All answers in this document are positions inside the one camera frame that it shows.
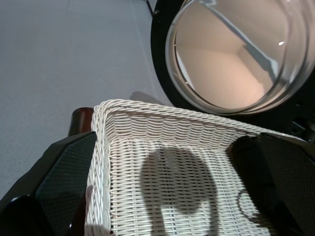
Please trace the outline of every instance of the floor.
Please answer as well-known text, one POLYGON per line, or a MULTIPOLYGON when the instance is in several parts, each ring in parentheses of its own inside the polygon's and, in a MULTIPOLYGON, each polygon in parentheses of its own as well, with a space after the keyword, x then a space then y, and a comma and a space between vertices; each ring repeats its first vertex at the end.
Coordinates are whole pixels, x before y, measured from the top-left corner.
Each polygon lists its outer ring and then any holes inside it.
POLYGON ((67 136, 75 109, 114 98, 171 105, 152 64, 144 1, 0 5, 0 198, 67 136))

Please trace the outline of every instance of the round mirror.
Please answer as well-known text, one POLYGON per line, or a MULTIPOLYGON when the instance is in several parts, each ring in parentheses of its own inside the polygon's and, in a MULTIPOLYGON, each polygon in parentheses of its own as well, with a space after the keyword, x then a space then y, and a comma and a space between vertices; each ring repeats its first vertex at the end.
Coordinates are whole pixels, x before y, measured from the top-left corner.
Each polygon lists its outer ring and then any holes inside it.
POLYGON ((166 40, 178 91, 215 114, 261 111, 288 98, 305 77, 298 75, 308 49, 307 27, 293 7, 277 0, 185 1, 166 40))

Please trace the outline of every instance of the perforated surface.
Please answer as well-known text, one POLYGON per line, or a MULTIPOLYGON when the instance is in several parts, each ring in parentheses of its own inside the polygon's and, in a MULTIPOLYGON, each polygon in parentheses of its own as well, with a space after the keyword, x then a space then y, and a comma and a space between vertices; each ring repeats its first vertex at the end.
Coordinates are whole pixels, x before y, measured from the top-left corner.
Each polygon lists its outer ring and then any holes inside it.
POLYGON ((277 190, 306 235, 315 235, 315 165, 296 145, 262 136, 277 190))
POLYGON ((56 236, 66 235, 82 201, 95 141, 89 135, 66 147, 36 192, 56 236))

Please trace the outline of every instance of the wicker basket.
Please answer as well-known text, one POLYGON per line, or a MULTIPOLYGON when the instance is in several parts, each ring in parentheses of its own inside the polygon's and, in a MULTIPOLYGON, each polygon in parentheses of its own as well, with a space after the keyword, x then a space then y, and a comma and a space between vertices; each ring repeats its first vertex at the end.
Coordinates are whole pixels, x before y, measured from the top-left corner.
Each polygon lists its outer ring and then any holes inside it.
POLYGON ((274 131, 137 101, 94 109, 85 235, 269 235, 227 152, 274 131))

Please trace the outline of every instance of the white wicker basket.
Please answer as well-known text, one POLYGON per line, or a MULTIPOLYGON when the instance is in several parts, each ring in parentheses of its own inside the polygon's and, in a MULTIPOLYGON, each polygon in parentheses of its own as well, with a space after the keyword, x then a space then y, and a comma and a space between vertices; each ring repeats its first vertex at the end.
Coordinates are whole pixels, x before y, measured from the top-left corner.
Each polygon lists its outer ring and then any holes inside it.
POLYGON ((227 148, 276 133, 203 113, 110 100, 94 109, 85 235, 269 235, 227 148))

